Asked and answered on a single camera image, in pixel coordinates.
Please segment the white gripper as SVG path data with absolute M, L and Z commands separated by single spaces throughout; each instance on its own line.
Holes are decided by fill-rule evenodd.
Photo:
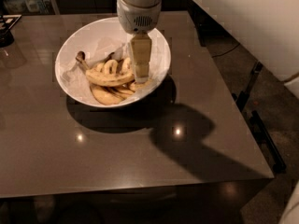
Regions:
M 147 33 L 156 27 L 161 7 L 162 0 L 117 0 L 117 14 L 123 30 L 136 34 L 129 46 L 137 83 L 149 79 L 152 41 Z

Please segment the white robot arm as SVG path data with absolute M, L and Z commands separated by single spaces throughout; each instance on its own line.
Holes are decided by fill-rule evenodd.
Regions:
M 299 224 L 299 0 L 191 1 L 262 62 L 254 96 L 291 166 L 266 189 L 268 202 L 249 205 L 249 224 Z

